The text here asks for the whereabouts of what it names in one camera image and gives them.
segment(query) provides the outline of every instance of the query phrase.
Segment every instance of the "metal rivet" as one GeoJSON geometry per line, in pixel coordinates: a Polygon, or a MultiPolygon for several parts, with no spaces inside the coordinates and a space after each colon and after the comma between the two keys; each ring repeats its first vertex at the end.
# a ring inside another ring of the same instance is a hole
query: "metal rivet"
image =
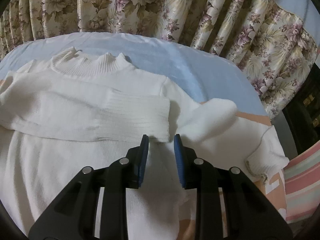
{"type": "Polygon", "coordinates": [[[203,159],[196,158],[193,162],[194,162],[196,165],[202,165],[202,164],[203,164],[203,159]]]}
{"type": "Polygon", "coordinates": [[[119,160],[120,164],[128,164],[129,163],[129,159],[127,158],[122,158],[119,160]]]}
{"type": "Polygon", "coordinates": [[[86,167],[84,167],[84,168],[82,169],[82,172],[83,172],[84,174],[88,174],[88,173],[90,173],[91,171],[92,171],[92,168],[89,167],[89,166],[86,166],[86,167]]]}
{"type": "Polygon", "coordinates": [[[232,172],[233,174],[239,174],[239,173],[240,173],[240,169],[239,169],[238,167],[232,167],[232,168],[231,168],[231,172],[232,172]]]}

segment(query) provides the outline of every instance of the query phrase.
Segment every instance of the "leaf pattern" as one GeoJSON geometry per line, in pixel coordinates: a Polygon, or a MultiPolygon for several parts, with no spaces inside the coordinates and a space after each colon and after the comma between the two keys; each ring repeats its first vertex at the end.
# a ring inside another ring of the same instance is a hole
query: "leaf pattern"
{"type": "Polygon", "coordinates": [[[270,118],[294,97],[316,57],[301,19],[274,0],[30,0],[30,8],[27,1],[11,0],[0,18],[0,59],[21,37],[77,31],[179,42],[233,61],[270,118]]]}

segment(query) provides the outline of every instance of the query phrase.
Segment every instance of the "white sweater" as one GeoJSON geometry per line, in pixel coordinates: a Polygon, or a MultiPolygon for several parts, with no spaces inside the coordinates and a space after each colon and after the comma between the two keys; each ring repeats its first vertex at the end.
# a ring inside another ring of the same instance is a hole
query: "white sweater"
{"type": "Polygon", "coordinates": [[[28,233],[82,167],[106,167],[148,134],[155,142],[144,182],[127,190],[129,239],[176,239],[179,220],[194,218],[183,204],[195,200],[178,181],[176,133],[198,157],[218,168],[238,166],[252,180],[270,178],[288,163],[274,128],[236,111],[229,100],[194,102],[123,54],[97,57],[70,48],[32,61],[0,86],[0,199],[28,233]]]}

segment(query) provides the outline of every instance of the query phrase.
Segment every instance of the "curtain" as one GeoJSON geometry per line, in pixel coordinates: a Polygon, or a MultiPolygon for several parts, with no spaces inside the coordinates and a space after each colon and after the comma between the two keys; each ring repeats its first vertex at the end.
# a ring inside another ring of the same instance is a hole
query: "curtain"
{"type": "Polygon", "coordinates": [[[21,40],[78,31],[179,42],[233,61],[270,118],[294,97],[316,57],[316,44],[301,19],[274,0],[18,1],[19,22],[17,0],[1,17],[2,57],[21,40]]]}

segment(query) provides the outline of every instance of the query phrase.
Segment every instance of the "floral curtain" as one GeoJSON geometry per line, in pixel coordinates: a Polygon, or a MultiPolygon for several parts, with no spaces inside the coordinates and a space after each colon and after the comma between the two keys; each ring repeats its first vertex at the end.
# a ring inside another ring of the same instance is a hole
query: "floral curtain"
{"type": "Polygon", "coordinates": [[[1,17],[2,57],[21,39],[78,31],[131,33],[179,42],[233,61],[271,118],[299,90],[316,57],[316,44],[302,21],[274,0],[18,1],[18,20],[17,0],[1,17]]]}

